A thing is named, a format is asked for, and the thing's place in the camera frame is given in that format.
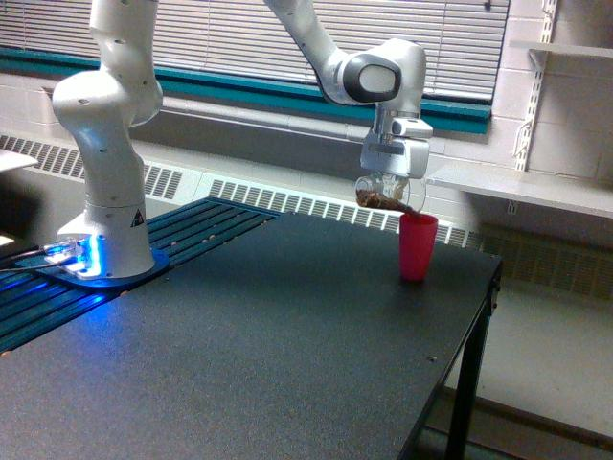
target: radiator vent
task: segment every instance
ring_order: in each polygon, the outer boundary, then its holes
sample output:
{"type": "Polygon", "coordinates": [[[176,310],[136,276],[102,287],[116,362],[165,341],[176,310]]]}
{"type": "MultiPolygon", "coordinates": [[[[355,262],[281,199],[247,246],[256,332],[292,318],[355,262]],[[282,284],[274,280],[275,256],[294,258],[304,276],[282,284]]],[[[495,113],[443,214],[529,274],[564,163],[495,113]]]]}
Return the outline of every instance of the radiator vent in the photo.
{"type": "Polygon", "coordinates": [[[327,200],[321,196],[297,193],[275,188],[238,184],[215,179],[208,196],[230,199],[234,202],[271,209],[281,213],[307,214],[325,219],[342,220],[358,225],[397,232],[398,217],[377,211],[358,210],[341,200],[327,200]]]}
{"type": "MultiPolygon", "coordinates": [[[[31,156],[38,161],[38,164],[32,168],[42,173],[59,175],[81,182],[85,178],[85,169],[78,150],[7,135],[0,136],[0,149],[31,156]]],[[[147,197],[174,201],[184,174],[180,169],[173,170],[146,162],[144,173],[147,197]]]]}
{"type": "MultiPolygon", "coordinates": [[[[210,196],[279,212],[298,212],[398,232],[397,213],[370,211],[357,208],[348,201],[216,177],[210,185],[210,196]]],[[[436,241],[502,256],[504,276],[507,278],[603,300],[613,298],[613,257],[610,254],[599,255],[587,248],[547,243],[522,234],[500,233],[482,234],[455,223],[441,221],[436,241]]]]}

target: table leg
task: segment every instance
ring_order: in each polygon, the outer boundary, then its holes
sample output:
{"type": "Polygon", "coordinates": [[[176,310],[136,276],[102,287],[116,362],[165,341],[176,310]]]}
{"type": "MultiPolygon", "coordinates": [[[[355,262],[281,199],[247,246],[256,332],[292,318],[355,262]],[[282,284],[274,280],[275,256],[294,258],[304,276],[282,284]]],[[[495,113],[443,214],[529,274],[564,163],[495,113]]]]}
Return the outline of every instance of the table leg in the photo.
{"type": "Polygon", "coordinates": [[[477,396],[477,383],[488,335],[491,302],[492,300],[489,298],[488,305],[483,308],[477,319],[477,324],[475,324],[464,346],[445,460],[461,460],[464,458],[470,416],[477,396]]]}

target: warning label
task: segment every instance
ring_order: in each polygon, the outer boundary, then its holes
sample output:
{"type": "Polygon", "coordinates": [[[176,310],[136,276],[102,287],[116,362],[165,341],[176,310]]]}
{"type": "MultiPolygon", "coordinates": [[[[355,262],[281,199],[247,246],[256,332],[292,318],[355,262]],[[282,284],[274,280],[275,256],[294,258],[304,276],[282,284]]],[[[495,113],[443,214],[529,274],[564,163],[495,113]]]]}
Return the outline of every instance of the warning label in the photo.
{"type": "Polygon", "coordinates": [[[130,227],[138,227],[139,225],[143,225],[144,223],[145,218],[143,218],[143,213],[141,213],[140,209],[136,210],[136,215],[134,216],[134,219],[132,220],[132,225],[130,225],[130,227]]]}

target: brown liquid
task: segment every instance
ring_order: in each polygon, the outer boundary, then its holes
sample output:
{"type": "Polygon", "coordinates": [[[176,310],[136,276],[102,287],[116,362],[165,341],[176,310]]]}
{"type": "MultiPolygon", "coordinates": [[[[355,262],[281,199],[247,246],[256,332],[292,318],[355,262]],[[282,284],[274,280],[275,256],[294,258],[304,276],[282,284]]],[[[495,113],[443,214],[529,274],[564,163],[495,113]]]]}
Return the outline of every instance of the brown liquid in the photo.
{"type": "Polygon", "coordinates": [[[401,213],[418,216],[420,213],[411,206],[406,205],[397,199],[389,198],[384,194],[370,190],[358,190],[355,192],[355,201],[364,208],[386,209],[388,211],[400,211],[401,213]]]}

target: cable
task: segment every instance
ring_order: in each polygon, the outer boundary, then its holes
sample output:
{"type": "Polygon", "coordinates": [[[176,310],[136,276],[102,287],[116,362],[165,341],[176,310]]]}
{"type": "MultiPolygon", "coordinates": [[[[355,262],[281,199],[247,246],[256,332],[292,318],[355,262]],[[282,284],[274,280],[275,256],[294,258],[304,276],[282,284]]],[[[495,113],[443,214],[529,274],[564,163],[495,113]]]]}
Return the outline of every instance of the cable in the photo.
{"type": "Polygon", "coordinates": [[[32,251],[26,251],[26,252],[22,252],[20,254],[14,254],[5,259],[2,259],[0,261],[0,265],[1,266],[12,265],[13,263],[17,261],[21,261],[22,259],[27,259],[28,257],[33,257],[33,256],[42,256],[44,254],[45,254],[45,250],[43,248],[35,249],[32,251]]]}
{"type": "Polygon", "coordinates": [[[42,268],[53,268],[54,266],[63,266],[63,265],[70,265],[70,264],[74,264],[77,261],[76,257],[71,257],[70,259],[67,259],[65,261],[61,261],[61,262],[57,262],[54,264],[43,264],[43,265],[33,265],[33,266],[24,266],[24,267],[19,267],[19,268],[3,268],[2,270],[0,270],[0,273],[21,273],[24,271],[34,271],[34,270],[40,270],[42,268]]]}

